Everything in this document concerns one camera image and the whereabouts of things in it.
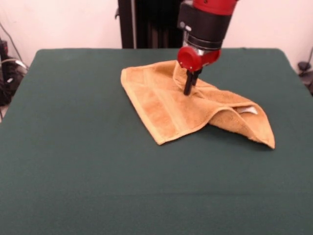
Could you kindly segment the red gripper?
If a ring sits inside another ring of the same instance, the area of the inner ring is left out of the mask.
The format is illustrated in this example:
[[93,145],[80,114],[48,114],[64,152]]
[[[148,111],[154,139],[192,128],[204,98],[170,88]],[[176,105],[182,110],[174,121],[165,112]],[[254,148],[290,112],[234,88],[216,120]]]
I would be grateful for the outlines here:
[[187,79],[183,91],[184,95],[190,95],[191,88],[196,85],[202,68],[215,63],[219,59],[221,52],[221,50],[214,50],[200,55],[196,49],[190,46],[184,46],[179,49],[177,61],[182,68],[188,70],[186,72]]

